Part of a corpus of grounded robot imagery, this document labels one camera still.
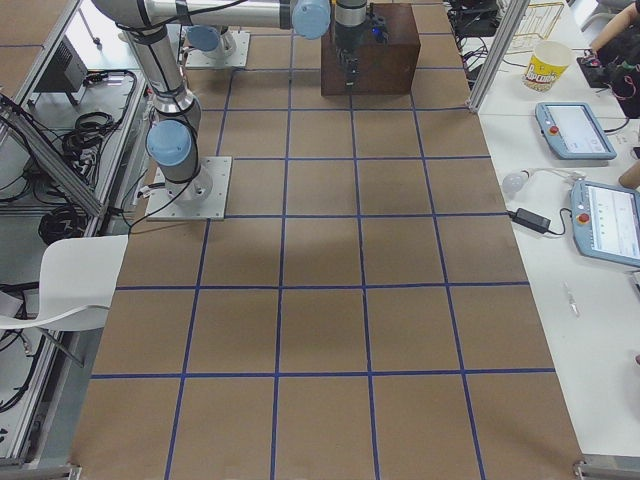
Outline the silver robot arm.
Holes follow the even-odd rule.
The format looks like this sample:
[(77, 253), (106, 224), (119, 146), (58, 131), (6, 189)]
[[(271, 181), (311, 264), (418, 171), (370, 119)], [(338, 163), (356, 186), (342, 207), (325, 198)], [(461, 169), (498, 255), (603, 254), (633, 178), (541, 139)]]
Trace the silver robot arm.
[(211, 58), (226, 58), (236, 51), (236, 42), (227, 30), (195, 25), (188, 29), (186, 37), (191, 47)]
[(172, 120), (197, 137), (201, 109), (180, 72), (167, 26), (267, 27), (292, 30), (315, 40), (333, 35), (337, 63), (352, 90), (359, 75), (357, 50), (367, 32), (385, 38), (365, 1), (96, 1), (94, 6), (114, 21), (155, 94), (161, 121)]

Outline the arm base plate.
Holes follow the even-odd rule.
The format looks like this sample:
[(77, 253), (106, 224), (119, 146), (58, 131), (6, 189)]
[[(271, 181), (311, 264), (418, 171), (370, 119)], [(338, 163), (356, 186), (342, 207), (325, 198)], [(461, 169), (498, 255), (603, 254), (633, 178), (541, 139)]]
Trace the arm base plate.
[(244, 68), (247, 64), (250, 33), (215, 29), (196, 29), (187, 32), (189, 46), (185, 50), (187, 69)]
[(225, 218), (232, 158), (206, 156), (200, 158), (200, 172), (184, 187), (166, 183), (160, 168), (154, 182), (163, 186), (152, 189), (145, 214), (151, 221), (223, 220)]

